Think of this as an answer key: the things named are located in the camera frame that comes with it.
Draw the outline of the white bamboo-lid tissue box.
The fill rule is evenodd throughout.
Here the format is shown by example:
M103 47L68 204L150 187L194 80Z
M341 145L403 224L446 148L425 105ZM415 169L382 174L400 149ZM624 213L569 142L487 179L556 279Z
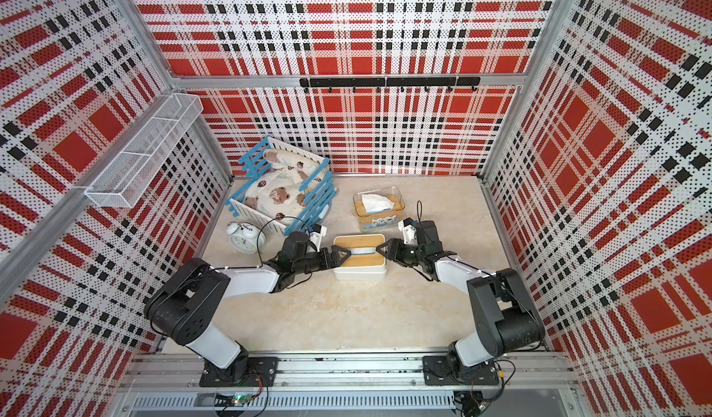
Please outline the white bamboo-lid tissue box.
M350 251L350 257L341 268L356 272L383 272L387 268L387 261L376 249L385 241L385 236L380 233L336 237L334 245Z

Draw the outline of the clear plastic tissue box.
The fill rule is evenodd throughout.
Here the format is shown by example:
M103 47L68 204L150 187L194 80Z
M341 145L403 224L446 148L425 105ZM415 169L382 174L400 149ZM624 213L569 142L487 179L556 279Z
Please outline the clear plastic tissue box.
M405 219L405 203L401 191L391 186L354 194L354 216L363 232L396 226Z

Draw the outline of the blue tissue pack front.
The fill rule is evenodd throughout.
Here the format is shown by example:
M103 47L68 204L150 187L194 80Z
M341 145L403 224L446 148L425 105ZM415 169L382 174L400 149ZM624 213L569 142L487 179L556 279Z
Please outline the blue tissue pack front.
M393 210L395 203L387 196L381 194L363 194L361 197L363 208L366 214L375 214L383 211Z

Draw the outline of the blue tissue pack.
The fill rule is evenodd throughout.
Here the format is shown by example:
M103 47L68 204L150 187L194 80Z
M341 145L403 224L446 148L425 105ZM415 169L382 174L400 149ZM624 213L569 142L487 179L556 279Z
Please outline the blue tissue pack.
M375 214L383 211L393 210L395 203L387 196L381 194L363 194L361 197L363 208L366 214Z
M352 255L373 255L376 254L376 248L374 247L352 247L349 248L349 251Z

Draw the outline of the white plastic box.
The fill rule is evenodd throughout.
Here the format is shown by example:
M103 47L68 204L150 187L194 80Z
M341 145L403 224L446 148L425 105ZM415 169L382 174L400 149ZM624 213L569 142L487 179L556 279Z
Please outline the white plastic box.
M333 274L339 281L378 282L387 277L388 267L339 267Z

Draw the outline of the bamboo lid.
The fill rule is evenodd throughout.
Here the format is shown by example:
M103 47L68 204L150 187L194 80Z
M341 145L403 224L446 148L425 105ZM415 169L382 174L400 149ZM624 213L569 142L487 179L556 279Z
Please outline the bamboo lid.
M362 200L355 202L355 215L359 222L365 226L366 224L390 224L403 220L405 218L404 203L396 200L394 207L377 213L367 213L365 204Z

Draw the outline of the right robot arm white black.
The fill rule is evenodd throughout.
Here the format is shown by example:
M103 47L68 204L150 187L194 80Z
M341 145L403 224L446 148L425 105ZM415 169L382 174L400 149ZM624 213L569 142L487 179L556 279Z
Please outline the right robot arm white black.
M488 272L463 261L444 248L432 220L407 219L399 229L402 237L381 244L376 249L379 255L469 297L475 331L451 344L452 370L474 368L543 343L543 321L516 270Z

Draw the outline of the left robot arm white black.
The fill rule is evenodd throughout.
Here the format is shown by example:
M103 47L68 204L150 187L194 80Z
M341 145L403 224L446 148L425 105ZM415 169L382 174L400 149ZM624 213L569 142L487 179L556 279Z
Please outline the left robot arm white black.
M315 236L291 233L282 249L258 267L215 268L194 257L153 294L144 315L155 332L227 371L246 350L213 323L218 307L233 296L280 293L297 275L334 270L352 255L335 244L320 248L313 242Z

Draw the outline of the blue white slatted crate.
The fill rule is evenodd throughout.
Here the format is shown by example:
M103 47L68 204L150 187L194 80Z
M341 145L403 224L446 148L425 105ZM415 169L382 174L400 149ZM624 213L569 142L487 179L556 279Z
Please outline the blue white slatted crate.
M234 217L283 235L322 222L337 189L330 161L272 137L238 160L247 181L226 201Z

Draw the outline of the bear print cloth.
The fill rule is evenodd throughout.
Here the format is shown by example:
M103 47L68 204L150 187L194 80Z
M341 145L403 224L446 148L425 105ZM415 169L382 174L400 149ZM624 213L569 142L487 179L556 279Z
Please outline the bear print cloth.
M263 154L271 169L246 190L242 203L270 219L285 225L293 222L307 207L306 196L326 177L326 170L311 179L307 189L300 190L320 164L286 150L268 149Z

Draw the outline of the white alarm clock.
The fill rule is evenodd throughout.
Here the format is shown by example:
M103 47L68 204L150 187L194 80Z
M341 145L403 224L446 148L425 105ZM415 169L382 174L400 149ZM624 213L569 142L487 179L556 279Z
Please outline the white alarm clock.
M265 233L248 222L229 222L226 234L232 248L248 255L256 254L265 243Z

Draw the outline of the green circuit board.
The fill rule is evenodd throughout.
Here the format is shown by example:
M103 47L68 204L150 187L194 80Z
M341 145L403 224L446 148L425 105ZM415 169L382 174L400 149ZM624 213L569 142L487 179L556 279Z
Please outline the green circuit board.
M253 396L240 394L217 394L213 406L216 408L244 407L252 402Z

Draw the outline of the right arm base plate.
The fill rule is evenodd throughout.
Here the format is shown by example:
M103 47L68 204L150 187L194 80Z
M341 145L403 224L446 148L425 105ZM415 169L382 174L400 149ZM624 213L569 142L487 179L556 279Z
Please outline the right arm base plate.
M426 385L468 385L488 387L500 384L499 374L493 361L485 361L471 367L461 365L448 356L426 356L422 359Z

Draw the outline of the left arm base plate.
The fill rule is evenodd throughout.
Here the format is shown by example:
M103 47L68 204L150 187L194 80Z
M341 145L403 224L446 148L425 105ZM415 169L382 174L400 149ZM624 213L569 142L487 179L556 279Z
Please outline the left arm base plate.
M272 387L278 357L238 356L227 368L204 361L200 387Z

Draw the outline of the black hook rail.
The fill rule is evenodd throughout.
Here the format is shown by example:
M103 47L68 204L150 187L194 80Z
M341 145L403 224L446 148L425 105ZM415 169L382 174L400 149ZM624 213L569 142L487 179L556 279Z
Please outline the black hook rail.
M481 77L377 77L377 78L306 78L300 79L304 89L325 88L410 88L410 87L478 87Z

